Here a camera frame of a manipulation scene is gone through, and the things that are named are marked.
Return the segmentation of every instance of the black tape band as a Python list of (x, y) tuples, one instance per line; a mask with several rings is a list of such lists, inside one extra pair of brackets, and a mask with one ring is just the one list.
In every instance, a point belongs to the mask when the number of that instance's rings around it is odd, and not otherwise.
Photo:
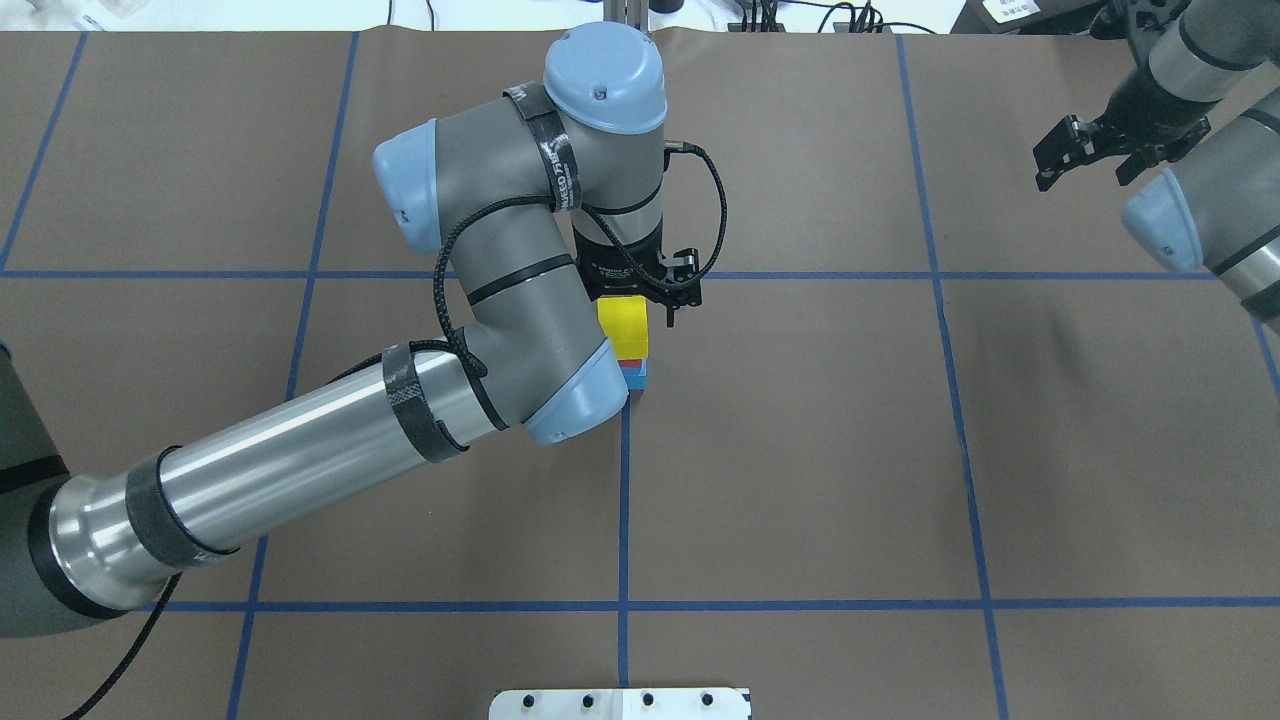
[(129, 515), (138, 542), (152, 557), (173, 568), (187, 570), (212, 565), (236, 552), (209, 547), (191, 536), (160, 486), (160, 462), (178, 446), (138, 462), (124, 480), (124, 510)]
[(577, 160), (573, 158), (573, 145), (564, 132), (564, 123), (556, 111), (556, 102), (540, 82), (526, 82), (503, 92), (516, 111), (525, 119), (529, 132), (538, 145), (543, 158), (547, 181), (550, 183), (552, 197), (556, 199), (553, 211), (572, 210), (582, 205), (582, 183), (577, 174)]
[[(462, 343), (463, 350), (467, 347), (467, 329), (458, 329), (458, 342)], [(471, 392), (475, 393), (476, 400), (480, 401), (480, 409), (484, 410), (485, 418), (489, 418), (489, 423), (498, 430), (506, 430), (511, 425), (503, 421), (502, 415), (498, 414), (498, 409), (493, 406), (493, 400), (489, 398), (489, 392), (484, 388), (484, 383), (475, 373), (467, 373), (467, 382), (471, 383)]]
[(79, 592), (54, 555), (54, 541), (49, 534), (49, 514), (54, 506), (54, 496), (61, 488), (61, 483), (49, 488), (36, 506), (31, 509), (31, 518), (27, 520), (27, 551), (31, 553), (31, 564), (36, 568), (36, 574), (45, 583), (45, 589), (61, 602), (68, 610), (78, 612), (95, 620), (110, 620), (128, 612), (108, 607)]
[(1212, 268), (1210, 268), (1210, 272), (1212, 272), (1215, 275), (1221, 275), (1222, 273), (1225, 273), (1225, 272), (1230, 270), (1231, 268), (1239, 265), (1242, 260), (1244, 260), (1249, 255), (1253, 255), (1254, 252), (1257, 252), (1258, 250), (1261, 250), (1265, 245), (1267, 245), (1268, 242), (1271, 242), (1272, 240), (1275, 240), (1277, 237), (1280, 237), (1280, 225), (1276, 225), (1276, 227), (1268, 229), (1267, 232), (1262, 233), (1262, 236), (1258, 237), (1257, 240), (1254, 240), (1253, 242), (1251, 242), (1251, 243), (1245, 245), (1244, 247), (1236, 250), (1226, 260), (1222, 260), (1217, 265), (1213, 265)]
[(1192, 40), (1190, 33), (1187, 32), (1187, 15), (1183, 15), (1178, 20), (1178, 35), (1180, 35), (1183, 37), (1183, 45), (1185, 45), (1187, 49), (1192, 51), (1192, 55), (1196, 55), (1199, 59), (1199, 61), (1202, 61), (1202, 63), (1204, 63), (1207, 65), (1213, 65), (1215, 68), (1221, 68), (1224, 70), (1235, 70), (1238, 73), (1243, 73), (1244, 70), (1252, 70), (1253, 68), (1256, 68), (1256, 67), (1258, 67), (1258, 65), (1262, 64), (1261, 60), (1257, 61), (1257, 63), (1254, 63), (1254, 64), (1252, 64), (1252, 65), (1248, 65), (1248, 64), (1244, 64), (1244, 63), (1231, 63), (1231, 61), (1228, 61), (1228, 60), (1220, 60), (1220, 59), (1210, 55), (1208, 51), (1206, 51), (1203, 47), (1201, 47), (1198, 42), (1196, 42), (1194, 40)]
[(431, 414), (408, 345), (401, 342), (383, 351), (383, 383), (401, 430), (429, 462), (444, 462), (467, 450)]
[(1262, 292), (1256, 293), (1240, 305), (1258, 319), (1260, 323), (1270, 323), (1280, 318), (1280, 281), (1271, 283)]
[(650, 192), (648, 197), (645, 197), (640, 202), (636, 202), (635, 205), (627, 205), (626, 208), (596, 208), (593, 205), (591, 209), (602, 215), (626, 215), (627, 213), (635, 213), (636, 210), (648, 205), (650, 200), (658, 197), (658, 193), (660, 191), (662, 191), (662, 183), (659, 182), (658, 187), (653, 188), (653, 192)]
[(493, 281), (492, 283), (485, 283), (472, 290), (471, 292), (467, 293), (467, 302), (475, 305), (483, 300), (488, 300), (494, 295), (498, 295), (499, 292), (507, 290), (508, 287), (515, 287), (525, 281), (530, 281), (536, 278), (538, 275), (547, 274), (554, 270), (556, 268), (563, 268), (564, 265), (572, 265), (572, 264), (573, 264), (573, 256), (570, 255), (568, 252), (563, 255), (557, 255), (554, 258), (548, 258), (545, 260), (539, 260), (532, 265), (521, 268), (515, 273), (507, 273), (506, 275), (502, 275), (500, 278)]
[(0, 495), (67, 474), (61, 455), (50, 455), (0, 470)]
[(1257, 108), (1249, 108), (1248, 110), (1240, 113), (1242, 118), (1249, 118), (1251, 120), (1260, 123), (1262, 127), (1270, 129), (1271, 132), (1280, 135), (1280, 118), (1270, 113), (1263, 113)]

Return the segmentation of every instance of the light blue joint cap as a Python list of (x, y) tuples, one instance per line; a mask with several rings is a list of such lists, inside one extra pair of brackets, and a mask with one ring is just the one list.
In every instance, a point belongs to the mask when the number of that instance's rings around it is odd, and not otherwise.
[(1125, 202), (1124, 227), (1161, 265), (1189, 273), (1204, 264), (1204, 247), (1183, 186), (1171, 168)]
[(435, 197), (435, 118), (374, 149), (374, 174), (410, 247), (440, 249), (440, 209)]
[(552, 42), (543, 85), (564, 114), (599, 131), (644, 135), (667, 119), (658, 47), (622, 23), (588, 23)]
[(617, 415), (626, 402), (627, 382), (613, 354), (613, 342), (604, 338), (573, 377), (525, 420), (525, 429), (538, 445), (554, 445)]

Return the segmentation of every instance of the blue tape line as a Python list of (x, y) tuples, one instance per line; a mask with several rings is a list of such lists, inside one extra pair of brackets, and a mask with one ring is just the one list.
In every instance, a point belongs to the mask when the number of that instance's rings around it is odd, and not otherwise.
[(980, 600), (637, 600), (634, 612), (849, 612), (982, 610)]
[(236, 651), (236, 674), (232, 676), (232, 692), (227, 700), (227, 720), (236, 720), (239, 714), (241, 691), (244, 688), (244, 670), (248, 667), (248, 648), (253, 642), (253, 619), (257, 594), (262, 588), (262, 565), (266, 562), (266, 537), (257, 539), (257, 552), (253, 553), (253, 575), (248, 584), (248, 601), (244, 603), (244, 621), (241, 625), (241, 643)]
[(631, 393), (622, 405), (621, 462), (618, 468), (618, 687), (631, 683), (628, 665), (631, 601)]
[[(435, 277), (433, 270), (319, 270), (316, 273), (317, 278), (321, 279), (339, 279), (339, 281), (362, 281), (362, 279), (422, 279), (429, 281)], [(454, 281), (458, 279), (458, 274), (453, 270), (444, 273), (444, 279)]]
[(942, 273), (938, 265), (938, 247), (933, 237), (933, 217), (929, 213), (929, 195), (924, 182), (924, 160), (920, 137), (915, 124), (915, 106), (911, 101), (911, 78), (906, 65), (906, 45), (902, 36), (895, 36), (897, 64), (902, 78), (902, 102), (906, 109), (908, 135), (911, 140), (911, 161), (915, 165), (915, 188), (920, 201), (920, 219), (924, 224), (924, 242), (929, 251), (929, 270), (933, 273), (933, 304), (938, 314), (938, 333), (942, 340), (942, 359), (947, 370), (947, 388), (951, 393), (951, 416), (960, 442), (964, 466), (965, 493), (969, 498), (969, 532), (973, 537), (973, 555), (978, 565), (978, 589), (983, 601), (983, 620), (987, 625), (987, 648), (991, 653), (991, 675), (996, 688), (996, 710), (1001, 720), (1009, 720), (1009, 701), (1005, 693), (1005, 671), (1000, 660), (1000, 638), (996, 633), (996, 614), (991, 606), (991, 582), (987, 574), (987, 553), (982, 542), (982, 518), (978, 512), (978, 492), (973, 482), (973, 462), (969, 456), (969, 434), (964, 424), (964, 406), (960, 402), (960, 384), (956, 379), (955, 354), (951, 348), (951, 329), (947, 325), (946, 299), (942, 295)]
[(22, 228), (22, 215), (27, 211), (27, 202), (31, 200), (31, 191), (36, 188), (36, 177), (40, 167), (45, 163), (45, 152), (49, 151), (49, 142), (54, 138), (54, 128), (58, 127), (58, 118), (63, 114), (63, 105), (67, 104), (67, 95), (72, 90), (72, 81), (76, 79), (76, 68), (79, 67), (81, 56), (84, 55), (84, 45), (88, 42), (88, 33), (82, 32), (76, 42), (76, 53), (72, 54), (72, 63), (67, 68), (63, 78), (63, 87), (58, 91), (58, 101), (54, 102), (54, 111), (49, 114), (49, 124), (45, 126), (45, 135), (40, 138), (40, 147), (36, 150), (36, 159), (31, 163), (31, 172), (27, 173), (27, 184), (22, 187), (22, 197), (18, 199), (18, 209), (13, 213), (13, 222), (9, 223), (9, 234), (4, 238), (4, 247), (0, 249), (0, 270), (9, 263), (9, 254), (18, 241), (18, 229)]
[(869, 272), (806, 272), (806, 270), (714, 270), (709, 281), (927, 281), (932, 273), (910, 270)]
[(945, 281), (1215, 281), (1212, 273), (938, 272)]
[(320, 601), (320, 602), (259, 602), (259, 612), (422, 612), (422, 614), (463, 614), (463, 612), (616, 612), (618, 603), (612, 600), (598, 601), (497, 601), (497, 602), (451, 602), (451, 601)]
[[(151, 612), (156, 603), (148, 602), (134, 612)], [(218, 600), (174, 600), (164, 606), (165, 612), (244, 612), (247, 602), (218, 601)]]
[(325, 170), (324, 192), (320, 196), (320, 213), (316, 217), (315, 242), (311, 245), (311, 263), (307, 266), (307, 287), (302, 292), (302, 314), (298, 318), (298, 333), (293, 342), (293, 361), (289, 366), (289, 382), (285, 398), (292, 400), (298, 388), (298, 365), (302, 361), (302, 346), (306, 342), (307, 323), (311, 318), (311, 299), (315, 295), (316, 277), (320, 270), (320, 251), (324, 247), (324, 228), (329, 219), (329, 196), (333, 192), (333, 176), (338, 170), (338, 151), (342, 149), (342, 126), (347, 118), (347, 99), (351, 96), (351, 77), (356, 69), (356, 50), (360, 47), (360, 33), (351, 33), (351, 46), (347, 50), (347, 72), (342, 81), (342, 97), (338, 99), (338, 118), (333, 124), (333, 142), (329, 146), (329, 167)]
[[(1019, 610), (1140, 610), (1161, 607), (1280, 607), (1280, 596), (1052, 597), (956, 600), (632, 600), (630, 612), (937, 612)], [(617, 612), (613, 600), (547, 601), (259, 601), (255, 614), (497, 614)], [(146, 605), (136, 612), (150, 612)], [(247, 602), (175, 601), (165, 612), (244, 612)]]
[[(1105, 272), (940, 272), (945, 281), (1213, 281), (1210, 273), (1105, 273)], [(317, 279), (431, 279), (431, 270), (316, 270)], [(50, 279), (306, 279), (310, 270), (0, 270), (0, 278)], [(449, 270), (447, 279), (457, 279)], [(914, 270), (870, 272), (713, 272), (713, 281), (931, 281), (934, 273)]]
[(157, 281), (238, 281), (303, 279), (306, 270), (4, 270), (4, 278), (40, 279), (157, 279)]
[(1280, 607), (1280, 597), (1059, 597), (993, 600), (996, 610), (1102, 610), (1143, 607)]
[[(325, 170), (324, 191), (320, 196), (320, 213), (316, 218), (315, 241), (311, 246), (311, 263), (307, 266), (307, 287), (302, 293), (302, 310), (298, 315), (298, 331), (293, 338), (293, 359), (289, 361), (289, 379), (284, 389), (284, 400), (293, 400), (298, 387), (298, 365), (302, 363), (302, 347), (307, 340), (307, 323), (311, 315), (311, 297), (315, 293), (316, 272), (320, 266), (320, 251), (324, 247), (324, 228), (329, 215), (329, 196), (333, 192), (333, 176), (338, 169), (338, 150), (342, 147), (342, 124), (347, 117), (347, 100), (351, 96), (351, 78), (356, 69), (356, 50), (360, 47), (360, 33), (351, 33), (347, 49), (347, 69), (342, 78), (342, 95), (338, 99), (338, 117), (333, 126), (333, 142), (329, 146), (329, 167)], [(253, 557), (253, 575), (250, 580), (248, 606), (244, 610), (244, 624), (241, 629), (241, 646), (236, 656), (236, 675), (232, 680), (230, 700), (227, 703), (227, 720), (236, 720), (239, 712), (241, 689), (244, 685), (244, 670), (248, 665), (248, 651), (253, 642), (253, 618), (257, 614), (259, 591), (262, 585), (262, 568), (266, 564), (268, 537), (257, 541), (257, 553)]]
[(1267, 373), (1271, 374), (1271, 387), (1276, 391), (1276, 398), (1280, 398), (1280, 370), (1276, 370), (1276, 359), (1271, 354), (1271, 345), (1267, 343), (1267, 331), (1262, 327), (1262, 323), (1253, 320), (1253, 333), (1258, 336), (1258, 346), (1262, 347), (1262, 361), (1267, 365)]

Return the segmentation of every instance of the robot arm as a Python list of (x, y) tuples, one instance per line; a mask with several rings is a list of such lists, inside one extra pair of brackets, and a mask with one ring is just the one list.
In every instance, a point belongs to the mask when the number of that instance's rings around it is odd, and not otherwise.
[(1197, 147), (1204, 114), (1253, 68), (1280, 61), (1280, 1), (1193, 0), (1149, 53), (1130, 42), (1139, 67), (1106, 111), (1093, 123), (1068, 115), (1036, 146), (1037, 186), (1108, 155), (1129, 155), (1120, 184), (1178, 161), (1125, 205), (1125, 227), (1170, 270), (1207, 266), (1280, 333), (1280, 90)]
[[(1280, 3), (1194, 0), (1180, 6), (1185, 6), (1181, 14), (1167, 8), (1165, 13), (1175, 17), (1164, 23), (1156, 13), (1130, 10), (1130, 47), (1138, 67), (1102, 115), (1092, 123), (1068, 115), (1036, 146), (1041, 192), (1068, 170), (1114, 155), (1128, 155), (1116, 168), (1123, 186), (1161, 161), (1180, 160), (1208, 135), (1204, 115), (1251, 70), (1277, 56)], [(1143, 40), (1160, 31), (1153, 44)]]
[[(445, 311), (443, 340), (396, 345), (111, 478), (68, 479), (0, 352), (0, 637), (123, 615), (175, 573), (495, 432), (520, 424), (554, 443), (622, 407), (626, 383), (591, 300), (646, 284), (635, 265), (681, 279), (660, 250), (669, 150), (660, 58), (645, 35), (594, 23), (552, 45), (544, 79), (433, 119), (374, 155), (410, 243), (452, 252), (438, 269), (452, 259), (475, 315), (468, 327), (453, 329)], [(577, 265), (552, 217), (571, 209)], [(681, 292), (699, 277), (684, 275)], [(443, 306), (443, 273), (435, 288)], [(668, 307), (681, 302), (667, 284), (650, 291)]]

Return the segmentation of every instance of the silver metal tube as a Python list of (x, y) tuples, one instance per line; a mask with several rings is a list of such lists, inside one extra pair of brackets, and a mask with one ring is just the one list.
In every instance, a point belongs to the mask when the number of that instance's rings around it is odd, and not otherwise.
[(160, 592), (174, 569), (151, 556), (124, 506), (127, 475), (79, 475), (54, 498), (49, 534), (67, 578), (106, 607), (132, 610)]
[[(415, 365), (460, 443), (495, 432), (456, 357), (420, 352)], [(160, 484), (192, 537), (229, 550), (424, 462), (375, 365), (175, 450)]]
[(1280, 238), (1254, 250), (1222, 273), (1221, 281), (1240, 300), (1248, 300), (1280, 282)]

